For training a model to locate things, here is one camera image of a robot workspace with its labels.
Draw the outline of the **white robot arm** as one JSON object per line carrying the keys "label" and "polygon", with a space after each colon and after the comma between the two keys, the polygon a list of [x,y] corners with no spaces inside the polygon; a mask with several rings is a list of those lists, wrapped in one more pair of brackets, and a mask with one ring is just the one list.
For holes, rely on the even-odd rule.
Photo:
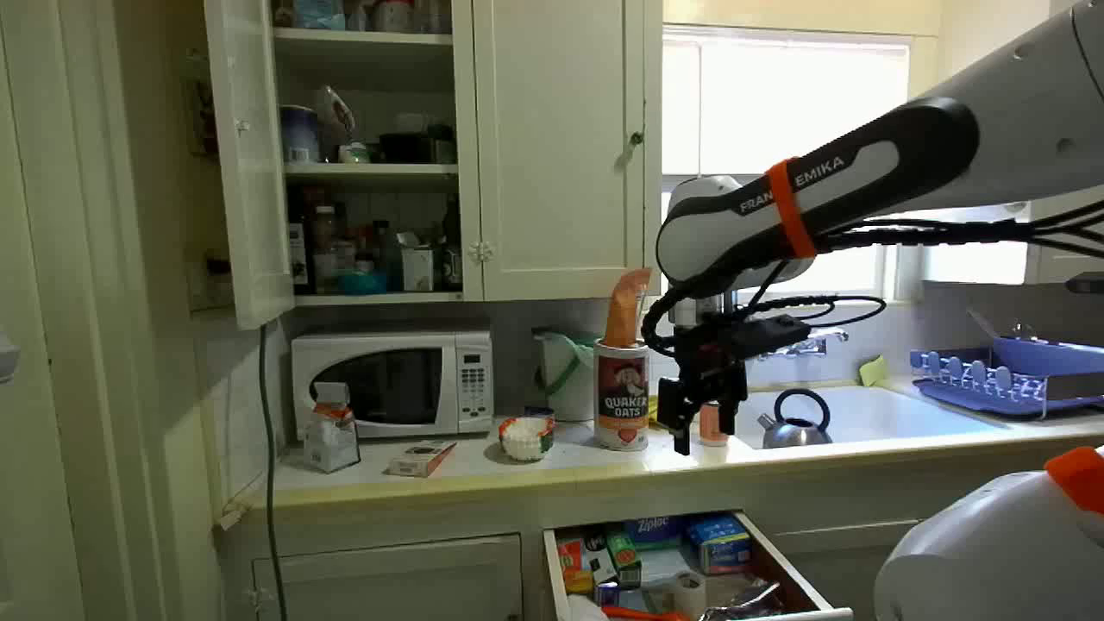
{"label": "white robot arm", "polygon": [[735,421],[745,362],[809,334],[768,285],[864,244],[1025,242],[1100,250],[1104,0],[1077,0],[920,98],[768,167],[684,198],[657,234],[669,289],[640,339],[676,373],[658,426],[689,450],[693,413]]}

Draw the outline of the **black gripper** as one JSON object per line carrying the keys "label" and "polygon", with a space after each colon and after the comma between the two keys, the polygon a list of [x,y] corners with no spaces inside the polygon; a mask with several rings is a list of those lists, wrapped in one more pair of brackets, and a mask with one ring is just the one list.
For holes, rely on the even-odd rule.
{"label": "black gripper", "polygon": [[745,362],[809,334],[808,324],[793,316],[768,322],[720,322],[709,316],[696,327],[676,330],[680,391],[688,400],[676,404],[671,450],[689,454],[689,426],[696,418],[693,404],[719,400],[720,434],[735,434],[739,407],[747,396]]}

